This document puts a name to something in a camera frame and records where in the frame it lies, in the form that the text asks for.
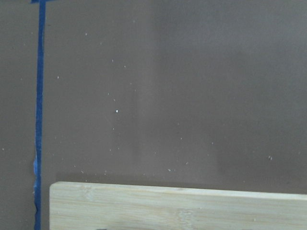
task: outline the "light wood plank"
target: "light wood plank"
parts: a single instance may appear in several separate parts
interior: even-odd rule
[[[50,230],[307,230],[307,195],[58,182]]]

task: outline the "blue tape strip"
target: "blue tape strip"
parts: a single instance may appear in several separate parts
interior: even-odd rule
[[[43,121],[43,79],[44,79],[44,30],[46,20],[46,0],[39,1],[38,48],[37,48],[37,85],[36,85],[36,124],[34,160],[34,203],[36,206],[34,230],[41,228],[41,165],[42,165],[42,121]]]
[[[39,3],[42,0],[31,0],[31,3]]]

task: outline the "wooden board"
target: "wooden board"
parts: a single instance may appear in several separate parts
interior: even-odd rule
[[[50,230],[307,230],[307,195],[58,182]]]

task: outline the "bamboo board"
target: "bamboo board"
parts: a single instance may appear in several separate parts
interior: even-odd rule
[[[50,230],[307,230],[307,195],[57,182]]]

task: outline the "wood grain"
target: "wood grain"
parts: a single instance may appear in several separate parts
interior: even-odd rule
[[[57,182],[50,230],[307,230],[307,195]]]

